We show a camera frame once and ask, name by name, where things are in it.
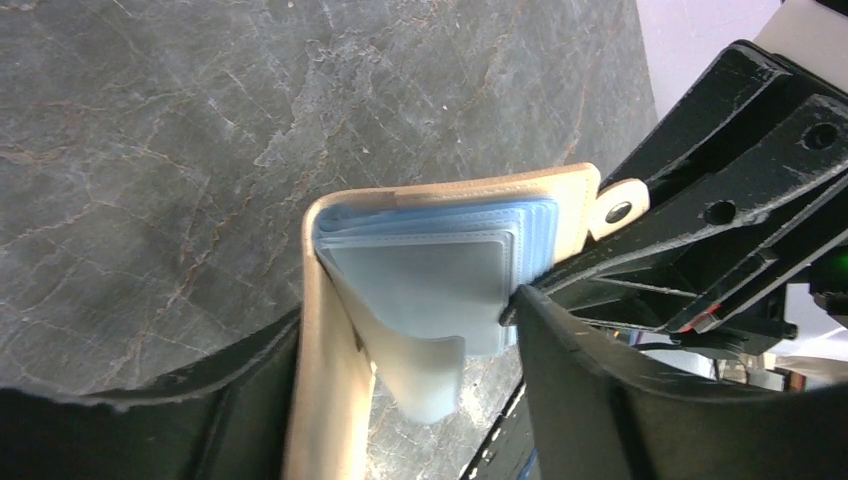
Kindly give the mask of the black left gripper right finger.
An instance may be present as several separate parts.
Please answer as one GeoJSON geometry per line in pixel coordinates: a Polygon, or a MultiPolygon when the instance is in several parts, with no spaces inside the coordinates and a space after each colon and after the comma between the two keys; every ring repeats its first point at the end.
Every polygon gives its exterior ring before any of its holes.
{"type": "Polygon", "coordinates": [[[847,388],[718,383],[648,357],[538,290],[514,297],[546,479],[843,479],[847,388]]]}

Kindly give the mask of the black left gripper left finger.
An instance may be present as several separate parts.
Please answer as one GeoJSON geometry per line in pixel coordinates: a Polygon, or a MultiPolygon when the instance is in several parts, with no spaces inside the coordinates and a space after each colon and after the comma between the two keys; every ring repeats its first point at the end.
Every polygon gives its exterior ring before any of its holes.
{"type": "Polygon", "coordinates": [[[276,479],[300,315],[131,390],[3,386],[5,479],[276,479]]]}

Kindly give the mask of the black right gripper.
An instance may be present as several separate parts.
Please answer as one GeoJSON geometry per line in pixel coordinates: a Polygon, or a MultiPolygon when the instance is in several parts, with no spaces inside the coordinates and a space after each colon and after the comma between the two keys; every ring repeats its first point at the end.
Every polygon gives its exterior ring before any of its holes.
{"type": "Polygon", "coordinates": [[[760,354],[797,336],[785,284],[847,241],[847,96],[734,42],[604,186],[626,179],[648,211],[529,287],[593,325],[760,354]]]}

